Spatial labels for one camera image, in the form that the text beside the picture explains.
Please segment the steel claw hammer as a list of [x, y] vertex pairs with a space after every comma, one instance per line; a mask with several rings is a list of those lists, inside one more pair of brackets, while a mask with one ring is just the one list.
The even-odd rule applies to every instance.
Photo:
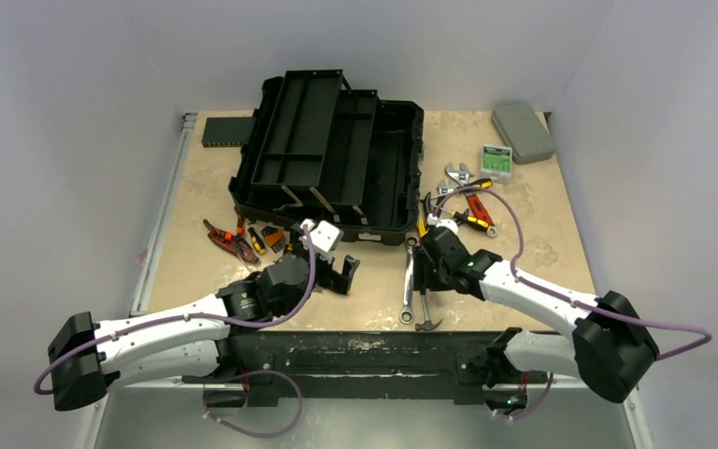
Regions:
[[438, 322], [435, 322], [435, 323], [434, 323], [434, 322], [432, 321], [432, 319], [431, 319], [431, 313], [430, 313], [430, 308], [429, 308], [429, 303], [428, 303], [428, 299], [427, 299], [427, 293], [426, 293], [425, 290], [423, 290], [423, 291], [420, 293], [420, 298], [421, 298], [422, 307], [423, 307], [423, 317], [424, 317], [424, 320], [423, 320], [421, 323], [417, 323], [417, 324], [415, 325], [415, 330], [416, 330], [417, 332], [430, 332], [430, 331], [434, 331], [434, 330], [436, 330], [436, 329], [439, 328], [439, 326], [441, 325], [441, 322], [438, 321]]

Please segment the black plastic toolbox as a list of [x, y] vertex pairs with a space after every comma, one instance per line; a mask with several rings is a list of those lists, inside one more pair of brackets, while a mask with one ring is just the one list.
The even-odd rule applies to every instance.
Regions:
[[227, 187], [237, 215], [324, 219], [346, 241], [402, 244], [419, 213], [424, 110], [354, 89], [339, 69], [290, 70], [261, 92]]

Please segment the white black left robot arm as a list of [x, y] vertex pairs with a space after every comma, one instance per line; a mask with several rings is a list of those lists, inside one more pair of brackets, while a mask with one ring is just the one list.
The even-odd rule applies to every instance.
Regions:
[[347, 255], [334, 268], [343, 233], [326, 222], [294, 228], [295, 243], [277, 261], [215, 293], [165, 311], [96, 322], [67, 318], [48, 346], [48, 367], [34, 391], [58, 412], [89, 406], [110, 390], [176, 375], [236, 379], [241, 357], [222, 340], [290, 321], [317, 289], [349, 294], [360, 265]]

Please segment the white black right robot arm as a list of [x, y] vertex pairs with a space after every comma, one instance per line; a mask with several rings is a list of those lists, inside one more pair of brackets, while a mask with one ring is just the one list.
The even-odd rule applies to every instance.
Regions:
[[427, 232], [420, 250], [429, 289], [506, 306], [550, 329], [502, 332], [487, 349], [483, 370], [489, 386], [540, 371], [579, 379], [599, 397], [621, 403], [661, 355], [631, 302], [619, 293], [598, 297], [540, 278], [530, 281], [499, 254], [471, 253], [446, 227]]

